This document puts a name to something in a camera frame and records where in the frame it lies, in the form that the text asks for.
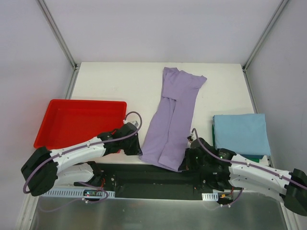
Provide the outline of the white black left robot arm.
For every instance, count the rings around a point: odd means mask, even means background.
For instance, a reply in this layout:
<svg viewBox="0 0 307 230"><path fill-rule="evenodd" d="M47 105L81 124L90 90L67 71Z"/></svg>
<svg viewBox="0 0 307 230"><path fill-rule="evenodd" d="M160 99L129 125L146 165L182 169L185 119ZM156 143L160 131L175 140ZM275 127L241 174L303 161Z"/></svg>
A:
<svg viewBox="0 0 307 230"><path fill-rule="evenodd" d="M125 155L141 155L140 125L127 122L121 128L63 149L39 147L22 166L23 192L40 196L56 185L103 187L104 174L93 161L123 150Z"/></svg>

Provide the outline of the lilac t shirt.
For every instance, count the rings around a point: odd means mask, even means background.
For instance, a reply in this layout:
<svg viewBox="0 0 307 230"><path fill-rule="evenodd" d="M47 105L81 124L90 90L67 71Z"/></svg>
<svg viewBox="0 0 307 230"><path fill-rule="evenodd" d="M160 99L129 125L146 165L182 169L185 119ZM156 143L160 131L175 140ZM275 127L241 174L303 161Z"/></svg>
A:
<svg viewBox="0 0 307 230"><path fill-rule="evenodd" d="M206 77L165 67L161 99L142 145L142 162L178 172L185 156L198 92Z"/></svg>

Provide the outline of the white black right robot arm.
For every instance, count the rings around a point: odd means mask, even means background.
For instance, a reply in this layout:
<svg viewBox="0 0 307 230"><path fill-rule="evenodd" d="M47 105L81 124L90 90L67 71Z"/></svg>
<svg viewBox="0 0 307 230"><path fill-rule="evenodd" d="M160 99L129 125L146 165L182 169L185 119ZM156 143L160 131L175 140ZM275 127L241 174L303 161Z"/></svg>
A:
<svg viewBox="0 0 307 230"><path fill-rule="evenodd" d="M288 210L307 214L307 175L299 169L284 171L263 166L228 149L215 149L202 138L189 136L180 166L198 173L212 190L248 189L274 198Z"/></svg>

